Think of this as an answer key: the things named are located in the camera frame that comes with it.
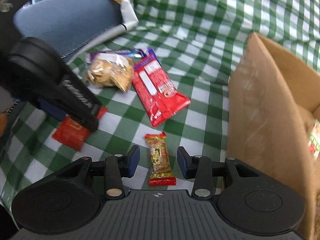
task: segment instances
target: metal pin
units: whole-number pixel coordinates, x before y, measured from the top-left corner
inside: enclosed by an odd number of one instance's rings
[[[122,194],[122,190],[118,188],[111,188],[111,189],[108,189],[106,193],[110,197],[118,197]]]
[[[210,195],[210,190],[207,190],[205,188],[199,188],[195,191],[195,194],[199,197],[207,197]]]

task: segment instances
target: green and white checkered cloth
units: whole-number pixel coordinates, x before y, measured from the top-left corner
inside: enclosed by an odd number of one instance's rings
[[[259,32],[291,50],[310,66],[320,67],[319,0],[132,0],[139,26],[97,46],[96,50],[152,47],[176,88],[191,104],[152,128],[134,88],[91,89],[108,113],[81,152],[51,138],[59,122],[27,105],[16,126],[11,146],[0,164],[1,201],[9,210],[22,188],[82,156],[94,161],[125,154],[140,145],[135,176],[123,178],[128,188],[149,189],[146,133],[167,133],[170,164],[177,185],[188,189],[176,161],[178,146],[191,154],[223,161],[228,132],[228,78],[244,52],[248,34]],[[84,55],[70,64],[85,75]]]

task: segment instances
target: cardboard box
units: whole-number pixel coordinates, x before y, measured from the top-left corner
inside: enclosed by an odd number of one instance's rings
[[[297,230],[314,239],[320,161],[308,151],[307,130],[320,120],[320,76],[272,40],[252,33],[229,81],[227,156],[296,190],[306,212]]]

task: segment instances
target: red package held by gripper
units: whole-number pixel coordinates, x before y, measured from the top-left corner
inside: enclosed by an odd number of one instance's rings
[[[149,56],[134,65],[132,84],[148,113],[151,125],[156,127],[191,101],[176,90],[153,49],[148,51]]]
[[[100,107],[97,118],[100,119],[107,110],[104,106]],[[76,151],[80,151],[84,141],[90,134],[88,129],[72,120],[70,116],[67,116],[52,135],[52,138]]]

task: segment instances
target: gold candy wrapper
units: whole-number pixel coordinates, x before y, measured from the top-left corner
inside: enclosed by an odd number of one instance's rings
[[[126,92],[131,86],[133,65],[131,58],[115,53],[100,53],[88,69],[88,79],[98,87],[117,86]]]
[[[146,134],[145,140],[150,144],[151,175],[150,186],[176,185],[176,178],[171,171],[166,146],[167,136],[161,134]]]

